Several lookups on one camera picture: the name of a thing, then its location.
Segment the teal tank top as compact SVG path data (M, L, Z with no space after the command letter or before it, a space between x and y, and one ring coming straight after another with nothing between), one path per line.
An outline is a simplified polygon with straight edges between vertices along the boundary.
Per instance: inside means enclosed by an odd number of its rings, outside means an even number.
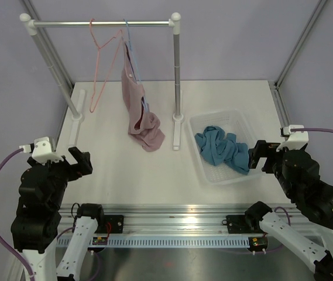
M213 166L227 165L242 175L248 175L249 154L246 143L237 142L234 133L226 133L219 126L207 126L194 135L202 158Z

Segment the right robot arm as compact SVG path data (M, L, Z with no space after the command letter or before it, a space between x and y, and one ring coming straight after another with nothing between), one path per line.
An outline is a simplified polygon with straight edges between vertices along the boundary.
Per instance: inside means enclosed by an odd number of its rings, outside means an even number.
M261 158L266 160L262 171L274 175L291 203L317 226L324 246L299 234L261 201L245 211L245 227L274 236L309 267L315 280L333 280L333 186L320 179L318 162L304 148L290 150L259 140L249 150L249 168Z

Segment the pink wire hanger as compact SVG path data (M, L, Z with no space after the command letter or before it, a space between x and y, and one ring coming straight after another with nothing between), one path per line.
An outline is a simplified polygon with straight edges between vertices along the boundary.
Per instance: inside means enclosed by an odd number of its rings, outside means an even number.
M97 58L96 58L96 62L95 62L93 92L92 92L92 95L91 95L90 106L89 106L89 112L91 114L93 114L96 111L97 106L99 106L99 102L100 102L101 97L102 97L102 95L105 91L107 82L111 78L111 74L114 70L114 66L115 66L115 63L116 63L116 58L118 57L118 54L119 54L119 48L120 48L120 46L123 42L123 30L118 29L116 31L116 33L112 37L110 37L107 41L100 43L99 40L97 39L97 37L95 36L95 33L94 33L94 23L95 23L95 19L92 18L90 20L90 23L89 23L89 30L90 30L91 38L92 38L92 40L94 42L94 45L95 45L95 48L97 50ZM110 61L110 66L109 66L108 70L104 73L104 80L102 82L102 85L99 87L98 86L99 74L101 74L101 67L103 66L102 52L107 46L109 46L113 42L117 42L115 53L112 56L112 59Z

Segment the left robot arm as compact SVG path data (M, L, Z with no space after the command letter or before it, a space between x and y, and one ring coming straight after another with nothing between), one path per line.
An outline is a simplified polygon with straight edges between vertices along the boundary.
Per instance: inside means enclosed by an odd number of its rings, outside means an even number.
M93 166L89 152L77 147L68 149L76 163L65 156L45 162L28 158L28 168L21 176L16 218L11 225L13 245L31 267L33 280L79 280L88 244L94 233L105 227L103 207L85 203L75 218L73 236L59 264L55 252L58 241L59 213L70 181L91 175Z

